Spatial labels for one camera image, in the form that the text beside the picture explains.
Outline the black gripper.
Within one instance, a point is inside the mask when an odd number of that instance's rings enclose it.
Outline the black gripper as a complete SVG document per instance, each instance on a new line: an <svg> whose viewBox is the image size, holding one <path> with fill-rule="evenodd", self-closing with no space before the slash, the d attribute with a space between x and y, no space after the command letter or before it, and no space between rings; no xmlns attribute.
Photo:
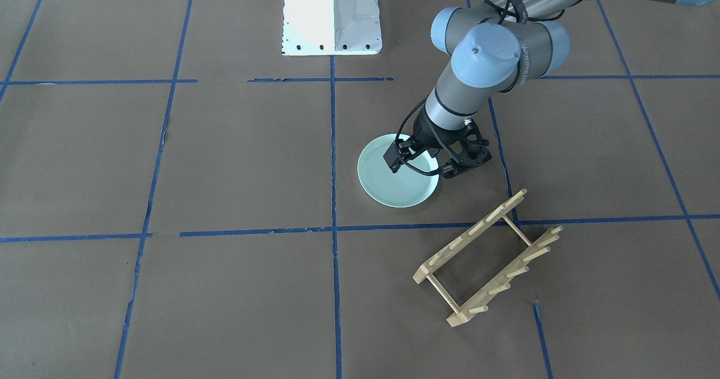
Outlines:
<svg viewBox="0 0 720 379"><path fill-rule="evenodd" d="M386 149L383 159L393 173L404 165L421 175L450 179L491 160L488 146L489 142L479 133L475 121L470 119L460 129L448 130L435 125L426 112L421 111L413 124L412 135L401 138L396 133L394 143ZM440 151L448 154L448 161L442 166L432 166L429 171L424 171L410 164L422 154L429 154L433 159Z"/></svg>

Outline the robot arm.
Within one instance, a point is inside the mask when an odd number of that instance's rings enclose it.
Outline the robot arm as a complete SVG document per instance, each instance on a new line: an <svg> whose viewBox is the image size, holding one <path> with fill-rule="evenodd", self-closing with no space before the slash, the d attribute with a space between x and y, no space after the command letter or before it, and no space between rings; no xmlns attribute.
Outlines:
<svg viewBox="0 0 720 379"><path fill-rule="evenodd" d="M584 1L484 0L475 8L441 10L430 37L450 61L417 105L411 136L396 136L386 149L389 171L453 178L491 160L475 114L493 94L511 92L565 63L569 36L557 18ZM715 2L647 1L694 7Z"/></svg>

